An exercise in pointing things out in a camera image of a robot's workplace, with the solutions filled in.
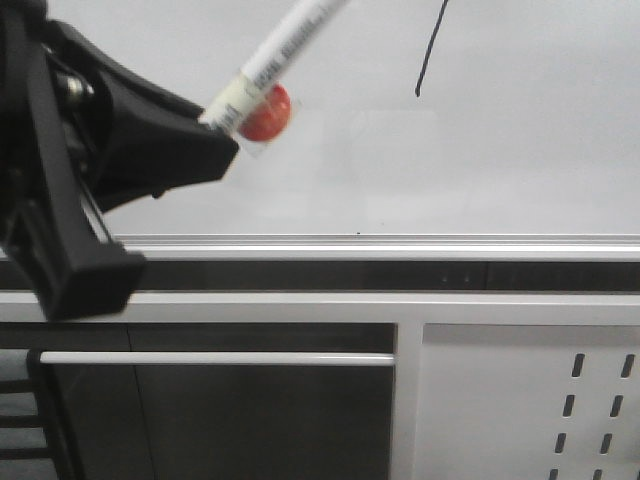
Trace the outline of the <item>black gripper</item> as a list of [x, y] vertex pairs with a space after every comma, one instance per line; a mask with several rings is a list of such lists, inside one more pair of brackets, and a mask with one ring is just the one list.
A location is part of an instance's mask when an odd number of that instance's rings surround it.
[[72, 163], [52, 60], [93, 90], [67, 120], [86, 184], [104, 212], [221, 180], [231, 137], [199, 123], [202, 108], [106, 55], [44, 1], [1, 3], [1, 249], [29, 281], [44, 316], [122, 312], [145, 260], [112, 238]]

